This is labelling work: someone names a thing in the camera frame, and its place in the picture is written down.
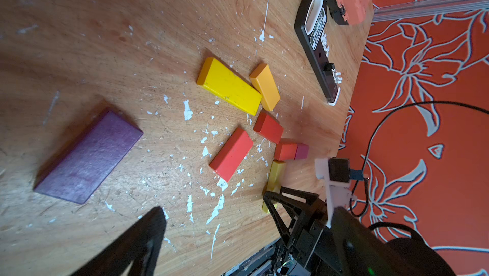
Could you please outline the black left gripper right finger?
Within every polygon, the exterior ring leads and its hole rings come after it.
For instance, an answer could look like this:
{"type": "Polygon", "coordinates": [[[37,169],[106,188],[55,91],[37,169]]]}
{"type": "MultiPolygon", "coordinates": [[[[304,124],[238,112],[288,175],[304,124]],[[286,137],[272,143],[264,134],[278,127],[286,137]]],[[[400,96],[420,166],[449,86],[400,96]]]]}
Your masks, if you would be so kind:
{"type": "Polygon", "coordinates": [[[342,207],[334,210],[331,231],[343,275],[420,275],[342,207]]]}

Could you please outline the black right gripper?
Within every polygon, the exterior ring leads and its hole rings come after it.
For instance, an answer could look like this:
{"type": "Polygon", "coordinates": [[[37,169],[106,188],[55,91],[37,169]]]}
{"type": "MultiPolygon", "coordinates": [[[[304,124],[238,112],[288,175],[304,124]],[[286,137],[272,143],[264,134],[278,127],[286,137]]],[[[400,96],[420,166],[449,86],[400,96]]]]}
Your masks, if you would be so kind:
{"type": "Polygon", "coordinates": [[[283,243],[301,267],[311,275],[338,274],[337,251],[327,227],[327,207],[318,194],[281,187],[279,193],[266,191],[263,201],[283,243]],[[281,218],[275,203],[291,218],[289,225],[281,218]]]}

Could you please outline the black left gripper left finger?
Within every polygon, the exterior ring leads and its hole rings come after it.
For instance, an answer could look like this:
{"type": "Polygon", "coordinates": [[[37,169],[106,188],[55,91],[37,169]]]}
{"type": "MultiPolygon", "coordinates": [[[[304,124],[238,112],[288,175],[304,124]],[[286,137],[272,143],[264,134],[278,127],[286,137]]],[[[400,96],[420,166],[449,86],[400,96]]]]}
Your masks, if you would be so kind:
{"type": "Polygon", "coordinates": [[[164,210],[154,207],[73,275],[154,275],[165,230],[164,210]]]}

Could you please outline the lime yellow long block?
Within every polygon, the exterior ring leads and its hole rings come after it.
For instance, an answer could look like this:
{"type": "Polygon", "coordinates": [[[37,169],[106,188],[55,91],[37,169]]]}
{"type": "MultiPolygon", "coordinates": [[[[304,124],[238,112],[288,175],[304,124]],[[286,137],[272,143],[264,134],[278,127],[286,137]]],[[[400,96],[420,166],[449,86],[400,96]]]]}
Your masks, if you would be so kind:
{"type": "Polygon", "coordinates": [[[281,189],[281,178],[283,177],[286,169],[285,161],[274,160],[269,172],[269,179],[264,189],[264,193],[267,191],[279,193],[281,189]]]}

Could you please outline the red cube block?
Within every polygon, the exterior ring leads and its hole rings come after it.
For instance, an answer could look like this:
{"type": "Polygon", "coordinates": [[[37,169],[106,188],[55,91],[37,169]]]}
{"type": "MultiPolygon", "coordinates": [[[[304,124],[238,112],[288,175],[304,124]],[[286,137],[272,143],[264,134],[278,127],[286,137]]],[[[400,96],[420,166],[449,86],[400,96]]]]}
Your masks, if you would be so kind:
{"type": "Polygon", "coordinates": [[[294,160],[298,144],[294,142],[280,142],[276,145],[274,159],[278,161],[294,160]]]}

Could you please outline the small magenta block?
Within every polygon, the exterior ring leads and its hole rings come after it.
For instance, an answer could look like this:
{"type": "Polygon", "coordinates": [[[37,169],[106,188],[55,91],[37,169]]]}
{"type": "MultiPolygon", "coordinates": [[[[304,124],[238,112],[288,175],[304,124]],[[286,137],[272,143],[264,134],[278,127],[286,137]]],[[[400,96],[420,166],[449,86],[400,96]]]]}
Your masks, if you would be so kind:
{"type": "Polygon", "coordinates": [[[295,154],[295,160],[305,160],[309,154],[309,145],[304,143],[297,144],[297,151],[295,154]]]}

